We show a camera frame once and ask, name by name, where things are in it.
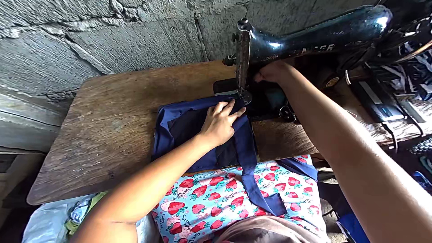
blue fabric strip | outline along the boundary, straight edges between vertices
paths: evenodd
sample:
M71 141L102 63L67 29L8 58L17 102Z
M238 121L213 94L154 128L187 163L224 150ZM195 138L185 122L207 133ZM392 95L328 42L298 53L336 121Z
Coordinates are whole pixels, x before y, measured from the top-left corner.
M238 118L238 120L238 123L233 126L235 130L234 139L238 154L238 162L243 169L241 180L246 192L248 193L249 200L253 204L263 208L275 216L286 214L286 207L283 204L279 193L267 198L264 198L261 194L254 178L255 166L257 165L257 155L254 143L251 142L254 141L252 129L249 120L245 115Z
M313 180L318 181L318 171L313 165L302 163L295 158L276 160L276 162L289 171L297 173L301 176L310 177Z

navy blue cloth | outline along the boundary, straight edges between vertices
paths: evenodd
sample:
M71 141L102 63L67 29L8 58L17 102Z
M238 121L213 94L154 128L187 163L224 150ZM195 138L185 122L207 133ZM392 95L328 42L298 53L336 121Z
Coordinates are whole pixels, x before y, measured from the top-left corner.
M276 162L291 172L297 173L301 176L308 176L316 182L318 181L318 171L313 165L302 163L295 158L276 160Z
M237 97L231 95L215 96L197 99L191 102L173 103L160 107L156 120L155 143L153 147L152 160L161 157L180 145L178 141L175 141L170 128L175 129L176 127L180 127L175 123L185 122L185 120L182 121L176 119L185 114L188 114L191 117L197 117L197 119L202 119L203 115L199 114L199 110L207 109L208 107L215 106L218 102L229 101L234 98ZM237 112L243 106L243 101L241 99L237 99L232 113ZM192 122L193 125L189 126L190 129L184 129L181 131L184 133L182 136L182 142L196 135L200 131L204 121L188 122ZM254 137L248 117L246 115L242 115L236 119L232 127L235 130L234 136L232 137L232 139L234 139L235 146L234 154L236 155L236 160L234 161L238 162L243 168L241 179L245 190L248 193L249 200L253 204L263 208L275 216L286 214L286 207L282 202L280 194L276 193L270 197L264 198L255 181L254 171L257 165L257 153L255 150ZM216 154L219 147L220 146L206 153L202 158L194 163L187 170L187 172L193 173L207 169L221 169L223 165L218 163ZM317 171L315 168L313 168L313 166L301 163L293 158L278 160L277 162L290 171L300 175L309 176L315 181L317 180Z

gray cement wall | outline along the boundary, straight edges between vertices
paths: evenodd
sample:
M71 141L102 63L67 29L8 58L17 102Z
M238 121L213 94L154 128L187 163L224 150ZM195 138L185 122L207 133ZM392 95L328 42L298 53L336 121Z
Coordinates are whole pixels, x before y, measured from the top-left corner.
M0 87L50 102L89 77L222 59L247 16L283 34L375 0L0 0Z

black sewing machine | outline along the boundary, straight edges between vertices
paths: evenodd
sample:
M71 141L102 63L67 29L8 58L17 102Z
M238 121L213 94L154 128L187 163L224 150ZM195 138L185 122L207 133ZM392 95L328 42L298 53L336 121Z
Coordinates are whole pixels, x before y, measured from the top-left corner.
M236 53L223 60L225 65L236 65L236 78L215 82L213 91L215 95L237 93L243 98L252 121L281 117L294 122L294 111L279 85L252 80L261 67L278 59L310 54L334 55L336 61L324 68L327 75L322 78L324 87L330 87L345 77L348 70L367 60L397 63L430 49L430 10L426 12L427 17L407 22L406 16L403 18L398 13L395 18L383 5L366 5L281 36L258 30L247 18L242 18L237 22L237 33L232 36ZM431 41L410 53L397 53L400 45L419 35L427 35Z

strawberry print shirt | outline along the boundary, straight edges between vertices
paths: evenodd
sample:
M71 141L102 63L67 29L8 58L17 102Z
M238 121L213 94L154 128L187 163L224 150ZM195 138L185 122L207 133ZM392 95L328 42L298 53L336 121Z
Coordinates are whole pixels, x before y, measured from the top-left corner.
M296 157L312 164L309 155ZM241 182L240 166L181 177L151 211L165 243L215 242L231 224L270 215L252 204ZM274 161L258 163L255 181L264 197L280 193L287 213L279 215L326 238L316 182Z

